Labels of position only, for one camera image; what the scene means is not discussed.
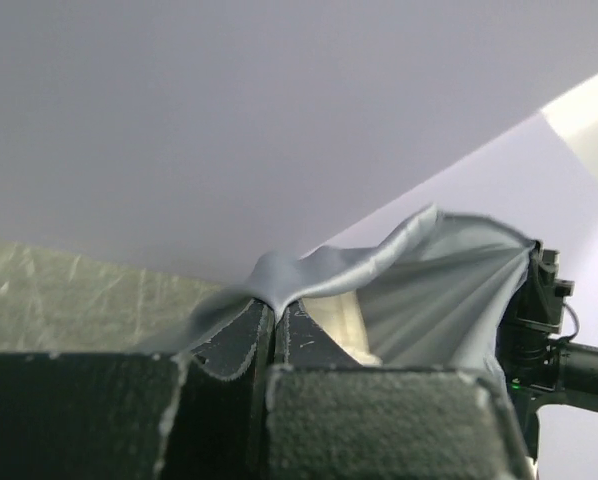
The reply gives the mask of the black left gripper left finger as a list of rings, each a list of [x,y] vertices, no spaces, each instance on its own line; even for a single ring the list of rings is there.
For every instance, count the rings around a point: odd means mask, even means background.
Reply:
[[[0,353],[0,479],[259,479],[273,340],[250,302],[180,353]]]

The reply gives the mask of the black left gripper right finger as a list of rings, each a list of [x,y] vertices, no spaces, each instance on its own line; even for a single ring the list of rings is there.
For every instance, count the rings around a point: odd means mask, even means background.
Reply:
[[[514,412],[470,370],[356,364],[292,304],[265,396],[271,479],[529,479]]]

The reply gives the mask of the cream pillow with bear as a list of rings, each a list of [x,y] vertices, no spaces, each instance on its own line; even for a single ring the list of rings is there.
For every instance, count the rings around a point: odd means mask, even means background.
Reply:
[[[370,352],[364,319],[356,291],[323,298],[303,298],[306,313],[349,356],[364,366],[380,366]]]

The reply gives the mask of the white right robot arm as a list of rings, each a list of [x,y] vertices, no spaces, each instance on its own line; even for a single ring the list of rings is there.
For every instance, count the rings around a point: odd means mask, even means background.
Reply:
[[[558,277],[556,250],[537,241],[525,279],[496,338],[496,358],[530,458],[538,459],[538,410],[566,405],[598,413],[598,347],[576,343],[580,321],[567,299],[574,283]]]

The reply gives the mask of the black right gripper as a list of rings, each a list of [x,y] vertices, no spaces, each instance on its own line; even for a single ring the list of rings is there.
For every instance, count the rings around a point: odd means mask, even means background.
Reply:
[[[558,275],[559,252],[536,240],[525,279],[512,296],[497,330],[496,359],[508,393],[537,396],[557,384],[558,357],[568,337],[560,335],[565,299],[574,283]]]

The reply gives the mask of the grey pillowcase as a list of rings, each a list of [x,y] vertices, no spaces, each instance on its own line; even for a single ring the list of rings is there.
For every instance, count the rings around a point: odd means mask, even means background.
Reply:
[[[280,320],[296,301],[353,293],[369,349],[384,365],[444,365],[497,374],[496,332],[526,279],[535,245],[490,217],[429,206],[373,247],[325,245],[303,258],[269,252],[245,281],[211,295],[187,320],[137,348],[197,347],[252,299]]]

